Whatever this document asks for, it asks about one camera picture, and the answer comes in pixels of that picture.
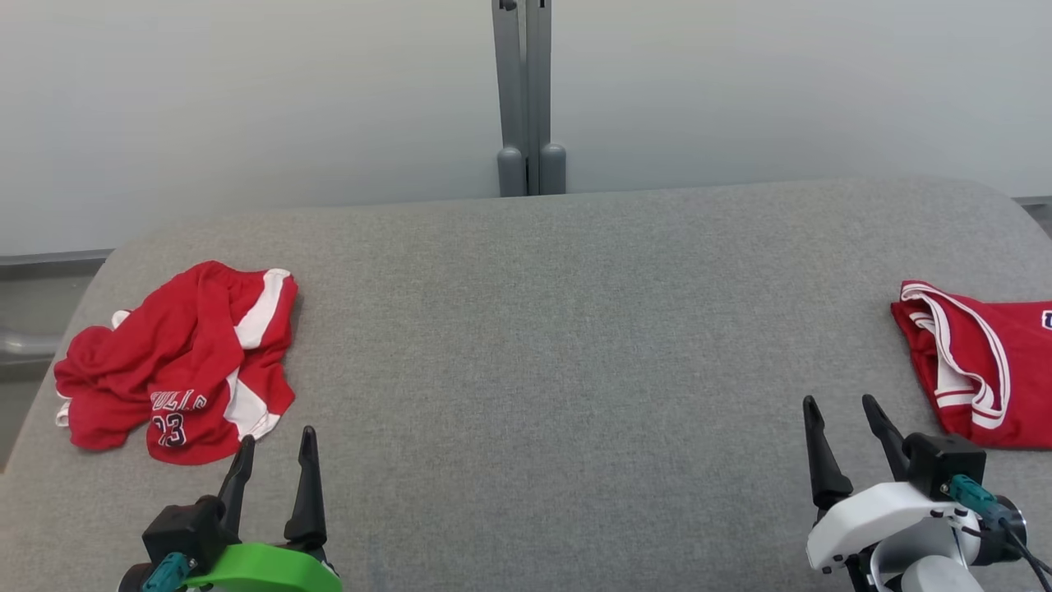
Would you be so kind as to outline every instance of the cable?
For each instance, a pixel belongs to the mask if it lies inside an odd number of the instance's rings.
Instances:
[[[1027,548],[1026,545],[1023,545],[1023,542],[1019,540],[1019,538],[1015,536],[1015,533],[1012,532],[1010,529],[1006,529],[1006,532],[1010,533],[1015,540],[1007,540],[1007,542],[996,540],[990,536],[989,532],[977,531],[975,529],[971,529],[968,527],[960,527],[960,531],[964,532],[965,534],[970,534],[972,536],[982,538],[984,540],[989,540],[990,543],[994,543],[1000,546],[1009,546],[1018,551],[1019,554],[1023,555],[1024,557],[1026,557],[1027,554],[1029,553],[1030,556],[1033,557],[1034,562],[1037,563],[1037,566],[1040,567],[1043,571],[1045,571],[1045,573],[1052,575],[1052,567],[1049,567],[1048,564],[1035,557],[1033,553],[1030,553],[1030,549]]]
[[[1000,525],[1000,528],[1005,529],[1005,532],[1008,533],[1008,539],[1019,551],[1019,553],[1023,553],[1027,563],[1030,564],[1030,569],[1034,570],[1034,574],[1037,575],[1037,581],[1041,583],[1041,588],[1045,589],[1045,592],[1052,592],[1052,586],[1049,585],[1048,578],[1045,577],[1045,572],[1048,571],[1046,568],[1048,568],[1048,566],[1044,565],[1044,562],[1037,557],[1034,557],[1034,554],[1030,552],[1030,549],[1027,549],[1026,544],[1019,540],[1019,537],[1012,532],[1012,529],[1009,528],[1008,525],[1008,518],[1002,518],[997,520],[997,524]]]

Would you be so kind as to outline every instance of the red garment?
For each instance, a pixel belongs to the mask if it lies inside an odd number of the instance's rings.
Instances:
[[[203,465],[274,429],[296,395],[281,359],[297,292],[285,269],[239,271],[217,261],[171,278],[114,330],[89,327],[55,365],[56,423],[69,442],[105,450],[149,422],[150,456]]]
[[[891,314],[947,432],[1052,448],[1052,302],[990,305],[909,280]]]

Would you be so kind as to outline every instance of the white stripe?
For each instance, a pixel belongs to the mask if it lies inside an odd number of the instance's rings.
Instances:
[[[968,393],[969,395],[972,395],[972,396],[975,395],[975,393],[972,392],[971,385],[969,385],[967,388],[964,388],[964,389],[959,389],[959,388],[958,389],[935,389],[935,396],[936,397],[942,397],[942,396],[945,396],[945,395],[959,395],[962,393]]]
[[[259,440],[274,430],[281,416],[267,411],[263,399],[238,379],[237,370],[226,377],[226,386],[230,389],[230,401],[223,411],[223,420],[238,428],[239,441],[249,434]]]
[[[935,322],[931,315],[926,315],[923,313],[913,313],[910,315],[911,319],[913,319],[914,317],[916,317],[914,323],[916,323],[917,327],[924,329],[925,331],[931,333],[932,335],[936,334],[937,329],[935,328]],[[950,363],[947,362],[946,358],[942,355],[942,353],[939,353],[937,359],[938,359],[937,363],[938,368],[935,380],[936,397],[946,393],[959,393],[962,391],[968,391],[972,395],[975,394],[972,392],[974,390],[972,382],[969,381],[967,376],[959,373],[957,369],[955,369],[954,367],[950,366]]]
[[[285,278],[289,274],[291,273],[285,269],[267,269],[263,273],[263,291],[260,292],[252,308],[241,319],[241,323],[234,328],[243,349],[251,350],[260,347],[263,334],[274,321]],[[238,379],[239,370],[235,370],[226,377],[230,401],[223,411],[223,420],[238,428],[239,441],[248,434],[259,438],[274,429],[280,416],[267,412],[263,399]]]
[[[254,350],[260,347],[263,333],[270,326],[274,313],[278,309],[278,301],[281,300],[281,289],[285,285],[285,278],[289,274],[291,273],[285,269],[267,269],[263,273],[263,291],[260,292],[260,298],[241,319],[241,323],[234,328],[234,332],[238,334],[241,349]]]
[[[60,393],[58,389],[55,390],[55,393],[62,399],[62,407],[59,408],[59,412],[55,414],[55,425],[58,426],[59,428],[68,428],[69,402],[72,402],[73,400]]]
[[[983,330],[983,333],[987,339],[987,344],[990,346],[990,352],[993,354],[994,362],[997,364],[997,379],[1000,385],[1000,410],[993,409],[993,402],[996,395],[994,394],[993,389],[987,385],[986,381],[977,374],[965,372],[960,366],[957,365],[956,361],[953,360],[953,356],[950,354],[949,320],[947,319],[942,305],[929,298],[926,292],[942,295],[943,299],[946,299],[950,302],[950,304],[975,320],[975,323],[978,324],[979,328]],[[994,333],[993,328],[991,328],[990,325],[987,324],[986,320],[980,318],[978,313],[966,307],[963,303],[952,298],[952,295],[926,283],[910,283],[904,285],[901,293],[901,300],[924,301],[930,307],[933,313],[933,321],[935,322],[935,331],[932,331],[932,334],[935,336],[935,346],[938,350],[939,358],[944,359],[946,363],[958,373],[972,377],[979,384],[979,390],[976,396],[972,400],[972,406],[982,410],[984,413],[993,415],[994,417],[991,419],[979,413],[972,413],[972,424],[988,430],[992,430],[1004,424],[1005,416],[1008,413],[1008,405],[1011,401],[1012,382],[1011,376],[1009,375],[1008,358],[1005,354],[1005,348],[1002,346],[997,334]]]
[[[935,400],[935,403],[938,404],[939,409],[944,407],[956,407],[958,405],[972,405],[972,395],[945,395]]]
[[[128,315],[130,314],[132,311],[117,311],[114,313],[114,317],[109,318],[109,325],[113,325],[114,329],[117,329],[122,323],[124,323],[125,320],[128,319]]]

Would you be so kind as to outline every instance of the gray fabric surface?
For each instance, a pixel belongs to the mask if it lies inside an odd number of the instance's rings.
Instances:
[[[849,590],[812,573],[801,400],[856,489],[888,481],[862,412],[935,431],[888,313],[923,278],[1052,299],[1052,242],[980,185],[822,181],[294,209],[163,228],[118,249],[66,340],[216,258],[301,286],[298,400],[257,447],[242,534],[276,542],[318,429],[347,590]],[[49,380],[0,482],[0,573],[112,590],[166,504],[226,463],[85,453]],[[992,452],[987,485],[1052,558],[1052,453]],[[1035,588],[1023,564],[991,589]]]

